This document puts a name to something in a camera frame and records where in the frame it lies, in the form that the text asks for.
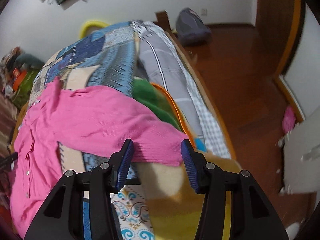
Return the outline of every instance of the metal screw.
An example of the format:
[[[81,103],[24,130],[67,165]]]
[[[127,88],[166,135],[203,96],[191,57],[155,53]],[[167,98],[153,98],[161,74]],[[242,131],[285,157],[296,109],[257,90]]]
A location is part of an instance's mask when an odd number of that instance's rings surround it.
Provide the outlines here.
[[[241,171],[241,175],[244,176],[244,177],[249,177],[250,176],[250,172],[246,171],[246,170],[243,170],[243,171]]]
[[[73,175],[73,170],[68,170],[68,171],[66,171],[65,175],[66,175],[67,177],[72,176],[72,175]]]
[[[109,168],[110,164],[109,163],[101,163],[100,168],[105,170],[107,168]]]
[[[209,170],[213,170],[215,168],[215,165],[213,163],[207,163],[205,167]]]

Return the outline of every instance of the yellow object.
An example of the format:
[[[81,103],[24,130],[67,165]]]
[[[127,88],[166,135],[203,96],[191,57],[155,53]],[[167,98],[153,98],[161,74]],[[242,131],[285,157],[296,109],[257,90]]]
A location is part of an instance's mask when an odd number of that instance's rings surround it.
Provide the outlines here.
[[[204,153],[208,162],[225,171],[239,173],[240,165]],[[138,173],[143,185],[156,240],[193,240],[199,224],[204,195],[191,188],[186,169],[159,163],[139,163]],[[231,193],[226,192],[226,209],[222,240],[228,240],[231,228]]]
[[[108,27],[109,24],[100,22],[100,21],[87,21],[85,22],[80,29],[79,38],[82,39],[87,36],[87,31],[90,28],[105,28]]]

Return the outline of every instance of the orange trim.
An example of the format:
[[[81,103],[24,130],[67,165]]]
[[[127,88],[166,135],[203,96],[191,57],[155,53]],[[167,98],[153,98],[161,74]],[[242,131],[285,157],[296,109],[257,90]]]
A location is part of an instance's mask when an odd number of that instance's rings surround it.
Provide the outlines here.
[[[290,29],[289,37],[287,40],[287,44],[284,48],[284,52],[279,61],[278,68],[275,72],[275,77],[279,76],[282,73],[290,57],[290,53],[292,51],[294,41],[297,37],[298,29],[300,26],[300,17],[301,17],[301,0],[294,0],[291,29]]]
[[[194,138],[193,138],[192,134],[190,133],[190,131],[184,121],[184,118],[183,118],[182,114],[180,113],[180,110],[179,110],[178,106],[176,105],[175,101],[173,100],[173,98],[171,97],[171,95],[162,86],[155,84],[155,83],[152,83],[152,82],[150,84],[153,85],[153,87],[156,88],[157,90],[161,91],[167,97],[168,102],[169,102],[175,116],[177,117],[177,119],[179,120],[179,122],[181,124],[182,131],[186,135],[188,135],[192,147],[194,149],[196,149],[196,144],[195,144]]]

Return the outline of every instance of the pink cardigan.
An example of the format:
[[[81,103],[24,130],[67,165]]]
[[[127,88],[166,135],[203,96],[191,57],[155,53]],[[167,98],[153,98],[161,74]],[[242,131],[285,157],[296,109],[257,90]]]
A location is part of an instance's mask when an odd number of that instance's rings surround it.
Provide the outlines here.
[[[58,142],[82,152],[110,157],[126,138],[134,142],[134,162],[178,166],[187,135],[161,122],[151,110],[106,86],[61,90],[49,83],[27,112],[14,148],[10,208],[21,237],[62,175]]]

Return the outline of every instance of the bed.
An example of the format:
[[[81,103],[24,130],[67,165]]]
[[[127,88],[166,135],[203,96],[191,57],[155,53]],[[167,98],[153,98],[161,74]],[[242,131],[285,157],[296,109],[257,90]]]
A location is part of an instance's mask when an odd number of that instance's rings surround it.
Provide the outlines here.
[[[16,124],[18,134],[26,109],[37,103],[48,83],[58,76],[64,89],[92,85],[112,87],[145,106],[148,90],[162,100],[162,118],[188,135],[194,148],[207,161],[222,169],[239,172],[224,123],[194,68],[191,56],[171,32],[167,13],[156,13],[157,21],[131,21],[111,25],[57,52],[36,77],[28,105]],[[62,172],[93,169],[107,158],[73,150],[59,144]],[[193,239],[202,209],[203,196],[191,189],[184,165],[133,163],[127,185],[111,194],[123,239]],[[84,236],[91,239],[88,201],[84,201]],[[231,195],[226,197],[223,239],[229,239]]]

